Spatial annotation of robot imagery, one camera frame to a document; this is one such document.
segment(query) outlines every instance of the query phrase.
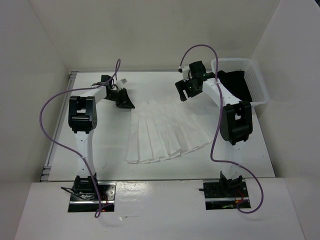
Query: plastic basket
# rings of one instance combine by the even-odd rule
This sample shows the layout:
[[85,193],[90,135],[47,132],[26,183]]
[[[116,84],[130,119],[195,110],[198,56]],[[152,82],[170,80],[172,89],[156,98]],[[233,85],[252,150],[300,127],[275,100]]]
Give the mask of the plastic basket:
[[[251,94],[252,107],[266,104],[269,95],[259,68],[248,58],[219,58],[218,71],[226,73],[244,71],[244,79]],[[211,61],[212,71],[216,73],[216,60]]]

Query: wall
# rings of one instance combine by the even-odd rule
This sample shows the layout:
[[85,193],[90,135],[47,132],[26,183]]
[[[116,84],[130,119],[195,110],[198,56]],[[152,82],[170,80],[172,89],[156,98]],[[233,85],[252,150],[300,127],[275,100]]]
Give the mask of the wall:
[[[66,88],[68,72],[28,1],[0,1],[0,33],[0,233],[10,240],[50,145],[39,127],[40,108]],[[61,99],[45,112],[51,134],[60,106]]]
[[281,0],[252,58],[270,101],[256,109],[279,177],[285,177],[306,239],[319,239],[320,8]]
[[[250,57],[279,0],[30,0],[69,70],[176,70],[210,44]],[[197,49],[187,62],[213,54]]]

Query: cable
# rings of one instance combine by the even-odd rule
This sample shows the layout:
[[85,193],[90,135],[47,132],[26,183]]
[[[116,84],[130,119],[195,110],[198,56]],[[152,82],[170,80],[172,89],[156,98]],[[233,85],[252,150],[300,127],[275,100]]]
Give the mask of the cable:
[[[216,66],[215,66],[215,82],[218,82],[218,55],[216,53],[216,51],[209,45],[206,45],[206,44],[198,44],[198,45],[194,45],[192,47],[190,47],[186,52],[185,54],[183,55],[182,59],[181,59],[181,62],[180,62],[180,65],[179,65],[179,69],[182,68],[182,63],[187,55],[187,53],[191,50],[191,49],[194,49],[196,47],[206,47],[206,48],[209,48],[215,55],[215,60],[216,60]],[[259,205],[253,209],[252,211],[242,211],[240,208],[239,208],[239,205],[241,203],[243,203],[244,201],[241,201],[239,202],[237,205],[236,205],[236,208],[238,209],[239,212],[243,213],[243,214],[253,214],[255,213],[262,205],[262,203],[264,202],[264,190],[262,189],[262,186],[258,180],[258,178],[254,175],[254,173],[252,171],[250,171],[248,168],[246,168],[245,166],[242,166],[241,164],[238,164],[234,161],[228,161],[228,160],[216,160],[214,159],[213,155],[214,155],[214,149],[215,149],[215,145],[216,145],[216,141],[217,141],[217,137],[218,137],[218,133],[219,133],[219,129],[220,129],[220,125],[221,125],[221,120],[222,120],[222,112],[223,112],[223,107],[224,107],[224,104],[223,104],[223,96],[222,96],[222,92],[221,92],[221,88],[219,86],[219,84],[216,85],[218,87],[218,90],[219,90],[219,95],[220,95],[220,111],[219,111],[219,120],[218,120],[218,125],[216,126],[216,131],[215,131],[215,134],[214,134],[214,138],[213,138],[213,142],[212,142],[212,147],[211,147],[211,152],[210,152],[210,159],[215,162],[215,163],[225,163],[225,164],[233,164],[233,165],[236,165],[244,170],[246,170],[248,173],[251,174],[251,176],[254,178],[254,180],[257,182],[259,188],[260,188],[260,191],[261,191],[261,201],[259,203]]]
[[58,142],[58,141],[56,141],[56,140],[54,140],[51,136],[49,136],[49,134],[46,132],[46,130],[45,130],[45,128],[44,128],[43,119],[42,119],[42,118],[43,118],[43,113],[44,113],[44,110],[45,110],[46,106],[47,106],[53,99],[55,99],[56,97],[58,97],[58,96],[60,96],[60,95],[66,94],[66,93],[71,93],[71,92],[75,92],[75,91],[82,91],[82,90],[97,89],[97,88],[106,86],[111,80],[114,79],[115,75],[116,75],[117,72],[119,71],[120,65],[121,65],[121,60],[120,60],[120,58],[119,58],[119,59],[116,61],[116,66],[117,66],[117,67],[115,68],[114,74],[112,75],[112,77],[111,77],[108,81],[104,82],[102,85],[98,85],[98,86],[96,86],[96,87],[86,87],[86,88],[76,88],[76,89],[66,90],[66,91],[62,91],[62,92],[59,92],[59,93],[53,95],[53,96],[50,97],[50,98],[45,102],[45,104],[42,106],[42,108],[41,108],[41,110],[40,110],[40,114],[39,114],[39,123],[40,123],[40,128],[41,128],[43,134],[44,134],[51,142],[53,142],[53,143],[57,144],[58,146],[63,147],[63,148],[65,148],[65,149],[67,149],[67,150],[69,150],[69,151],[77,154],[77,155],[83,160],[86,168],[88,169],[88,172],[89,172],[90,177],[91,177],[91,179],[92,179],[92,183],[93,183],[93,186],[94,186],[94,190],[95,190],[95,192],[96,192],[96,195],[97,195],[97,197],[98,197],[98,202],[99,202],[99,207],[98,207],[97,211],[96,211],[95,214],[94,214],[94,217],[95,217],[96,219],[100,216],[102,209],[103,209],[104,207],[106,207],[106,205],[103,206],[102,203],[101,203],[101,197],[100,197],[99,189],[98,189],[98,186],[97,186],[97,184],[96,184],[95,177],[93,176],[93,174],[92,174],[92,172],[91,172],[91,169],[90,169],[90,167],[89,167],[89,165],[88,165],[88,163],[87,163],[87,160],[84,158],[84,156],[83,156],[80,152],[78,152],[78,151],[74,150],[73,148],[68,147],[68,146],[66,146],[66,145],[64,145],[64,144],[62,144],[62,143],[60,143],[60,142]]

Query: purple cable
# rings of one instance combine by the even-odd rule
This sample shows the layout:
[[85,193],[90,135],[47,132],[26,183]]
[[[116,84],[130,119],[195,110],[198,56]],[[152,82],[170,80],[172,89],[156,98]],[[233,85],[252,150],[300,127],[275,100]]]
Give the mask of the purple cable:
[[[215,81],[217,82],[218,81],[218,55],[216,53],[216,51],[209,45],[206,45],[206,44],[198,44],[198,45],[194,45],[192,47],[190,47],[186,52],[185,54],[183,55],[182,57],[182,60],[180,62],[180,66],[179,68],[182,67],[182,63],[187,55],[187,53],[191,50],[191,49],[194,49],[196,47],[206,47],[206,48],[209,48],[212,50],[212,52],[214,53],[215,55],[215,60],[216,60],[216,66],[215,66]],[[222,112],[223,112],[223,107],[224,107],[224,104],[223,104],[223,96],[222,96],[222,92],[221,92],[221,88],[219,86],[219,84],[217,84],[217,87],[218,87],[218,90],[219,90],[219,95],[220,95],[220,111],[219,111],[219,120],[218,120],[218,125],[216,127],[216,131],[215,131],[215,134],[214,134],[214,138],[213,138],[213,142],[212,142],[212,147],[211,147],[211,152],[210,152],[210,158],[213,162],[215,163],[225,163],[225,164],[233,164],[233,165],[236,165],[244,170],[246,170],[248,173],[250,173],[252,175],[252,177],[256,180],[256,182],[258,183],[258,186],[261,190],[261,201],[259,203],[259,205],[253,209],[252,211],[242,211],[240,208],[239,208],[239,205],[241,203],[243,203],[244,201],[240,201],[237,205],[236,205],[236,208],[243,214],[252,214],[252,213],[255,213],[262,205],[262,203],[264,202],[264,190],[262,189],[262,186],[258,180],[258,178],[254,175],[254,173],[252,171],[250,171],[248,168],[234,162],[234,161],[228,161],[228,160],[216,160],[214,159],[213,155],[214,155],[214,149],[215,149],[215,145],[216,145],[216,141],[217,141],[217,138],[218,138],[218,134],[219,134],[219,129],[220,129],[220,125],[221,125],[221,119],[222,119]]]
[[90,169],[90,167],[89,167],[89,165],[88,165],[88,163],[87,163],[87,160],[84,158],[84,156],[83,156],[80,152],[78,152],[78,151],[74,150],[73,148],[68,147],[68,146],[66,146],[66,145],[64,145],[64,144],[62,144],[62,143],[60,143],[60,142],[58,142],[58,141],[56,141],[56,140],[54,140],[51,136],[49,136],[49,134],[46,132],[46,130],[45,130],[45,128],[44,128],[43,121],[42,121],[42,117],[43,117],[43,113],[44,113],[44,110],[45,110],[46,106],[47,106],[53,99],[55,99],[56,97],[58,97],[58,96],[60,96],[60,95],[62,95],[62,94],[66,94],[66,93],[70,93],[70,92],[74,92],[74,91],[97,89],[97,88],[106,86],[111,80],[114,79],[115,75],[116,75],[117,72],[119,71],[120,64],[121,64],[121,60],[120,60],[120,58],[119,58],[119,59],[116,61],[116,68],[115,68],[114,74],[112,75],[112,77],[111,77],[108,81],[106,81],[106,82],[105,82],[104,84],[102,84],[102,85],[98,85],[97,87],[86,87],[86,88],[76,88],[76,89],[66,90],[66,91],[62,91],[62,92],[59,92],[59,93],[53,95],[53,96],[50,97],[50,98],[45,102],[45,104],[42,106],[42,108],[41,108],[41,110],[40,110],[40,114],[39,114],[39,123],[40,123],[40,128],[41,128],[43,134],[44,134],[50,141],[52,141],[53,143],[57,144],[58,146],[63,147],[63,148],[65,148],[65,149],[67,149],[67,150],[69,150],[69,151],[77,154],[77,155],[83,160],[86,168],[88,169],[88,172],[89,172],[90,177],[91,177],[91,179],[92,179],[93,186],[94,186],[94,190],[95,190],[95,192],[96,192],[96,195],[97,195],[97,197],[98,197],[98,202],[99,202],[99,207],[98,207],[97,211],[96,211],[95,214],[94,214],[94,217],[95,217],[96,219],[100,216],[102,209],[105,208],[105,207],[107,207],[107,206],[109,206],[109,205],[111,205],[112,203],[106,204],[106,205],[102,205],[102,203],[101,203],[101,197],[100,197],[100,193],[99,193],[99,189],[98,189],[98,186],[97,186],[97,184],[96,184],[94,175],[92,174],[91,169]]

